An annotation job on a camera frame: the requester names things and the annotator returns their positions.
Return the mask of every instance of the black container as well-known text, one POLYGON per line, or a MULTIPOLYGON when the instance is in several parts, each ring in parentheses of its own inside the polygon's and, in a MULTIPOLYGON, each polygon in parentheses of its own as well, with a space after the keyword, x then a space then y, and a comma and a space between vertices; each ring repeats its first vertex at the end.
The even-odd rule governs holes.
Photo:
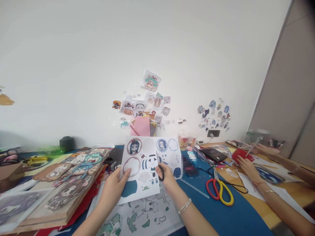
POLYGON ((75 149, 74 138, 70 136, 63 137, 59 140, 59 145, 65 148, 65 152, 69 152, 75 149))

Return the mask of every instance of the pink paper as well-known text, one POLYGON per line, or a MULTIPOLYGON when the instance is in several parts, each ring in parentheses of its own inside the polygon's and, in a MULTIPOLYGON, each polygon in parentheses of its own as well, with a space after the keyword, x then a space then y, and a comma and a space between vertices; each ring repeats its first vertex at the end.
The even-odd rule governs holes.
POLYGON ((135 123, 131 125, 131 136, 147 136, 150 137, 150 117, 136 117, 135 123))

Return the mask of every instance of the wooden table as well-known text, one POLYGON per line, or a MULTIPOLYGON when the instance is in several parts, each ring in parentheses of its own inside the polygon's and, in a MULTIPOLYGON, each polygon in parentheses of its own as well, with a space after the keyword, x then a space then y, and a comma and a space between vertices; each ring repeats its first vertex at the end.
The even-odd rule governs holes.
MULTIPOLYGON (((219 145, 227 145, 231 148, 235 148, 227 143, 208 143, 202 145, 205 148, 211 147, 212 145, 219 144, 219 145)), ((262 154, 255 154, 256 156, 269 161, 271 163, 276 163, 270 159, 268 159, 266 156, 262 154)), ((238 185, 243 185, 242 180, 240 178, 234 178, 230 176, 225 169, 230 168, 233 172, 236 173, 236 165, 234 164, 232 167, 225 167, 223 170, 217 168, 217 172, 228 182, 238 185)), ((245 174, 244 171, 238 167, 238 171, 245 174)), ((311 205, 315 202, 315 188, 311 187, 309 184, 305 182, 287 182, 278 184, 277 187, 285 188, 287 192, 294 198, 294 200, 303 208, 311 205)), ((276 225, 281 223, 281 219, 274 213, 274 211, 269 207, 269 205, 250 195, 250 194, 243 194, 243 197, 255 208, 255 210, 258 212, 258 214, 262 217, 264 222, 267 224, 269 229, 274 228, 276 225)))

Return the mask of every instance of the red-handled scissors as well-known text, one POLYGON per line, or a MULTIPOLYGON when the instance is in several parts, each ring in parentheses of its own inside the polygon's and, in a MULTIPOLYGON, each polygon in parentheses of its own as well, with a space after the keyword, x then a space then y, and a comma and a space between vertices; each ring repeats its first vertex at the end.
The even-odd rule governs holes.
POLYGON ((222 202, 224 205, 226 205, 226 206, 229 206, 229 207, 232 206, 233 203, 234 203, 234 198, 233 198, 233 195, 232 195, 231 191, 228 189, 228 187, 225 185, 225 183, 223 183, 223 182, 219 179, 219 176, 218 176, 218 173, 217 173, 217 171, 216 171, 216 168, 213 168, 213 174, 214 174, 214 175, 213 175, 214 178, 209 179, 209 180, 207 181, 207 183, 206 183, 207 192, 209 193, 209 195, 210 195, 213 199, 215 199, 215 200, 221 200, 221 202, 222 202), (211 182, 213 182, 213 188, 214 188, 214 190, 215 190, 215 192, 216 192, 216 196, 214 196, 214 195, 210 192, 210 190, 209 190, 209 184, 210 184, 211 182), (218 182, 219 185, 220 185, 220 190, 219 190, 219 191, 218 191, 218 189, 217 189, 216 182, 218 182), (224 201, 223 198, 222 198, 223 188, 225 188, 225 189, 227 190, 227 192, 229 193, 229 195, 230 195, 231 200, 230 200, 229 202, 224 201))

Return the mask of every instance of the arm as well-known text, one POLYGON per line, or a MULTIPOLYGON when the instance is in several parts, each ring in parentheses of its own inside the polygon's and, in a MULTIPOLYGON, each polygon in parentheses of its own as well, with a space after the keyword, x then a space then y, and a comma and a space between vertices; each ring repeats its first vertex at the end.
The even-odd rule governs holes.
POLYGON ((255 148, 261 154, 283 165, 284 168, 292 172, 296 177, 299 177, 301 180, 315 187, 315 174, 313 174, 312 172, 300 167, 299 165, 295 164, 291 160, 279 154, 276 154, 275 152, 273 152, 272 150, 270 150, 264 145, 258 144, 255 148))
POLYGON ((279 197, 278 194, 274 192, 266 192, 270 190, 272 191, 272 189, 260 177, 254 164, 248 159, 244 160, 241 156, 238 157, 241 168, 251 179, 251 181, 262 183, 257 185, 257 189, 263 195, 271 209, 289 227, 289 229, 297 236, 313 235, 315 232, 315 225, 313 225, 300 213, 293 209, 288 203, 279 197))
MULTIPOLYGON (((172 198, 176 208, 179 210, 183 205, 185 205, 189 197, 177 184, 171 169, 163 164, 159 163, 164 170, 164 181, 163 184, 166 188, 167 193, 172 198)), ((155 168, 159 177, 162 178, 162 172, 159 167, 155 168)), ((203 217, 203 215, 198 211, 195 205, 191 202, 189 206, 180 214, 181 219, 186 226, 186 229, 190 236, 197 235, 215 235, 219 236, 215 229, 209 224, 209 222, 203 217)))
POLYGON ((102 196, 95 210, 80 225, 73 236, 95 236, 97 234, 113 208, 117 205, 130 172, 131 169, 128 169, 119 181, 119 167, 106 179, 102 196))

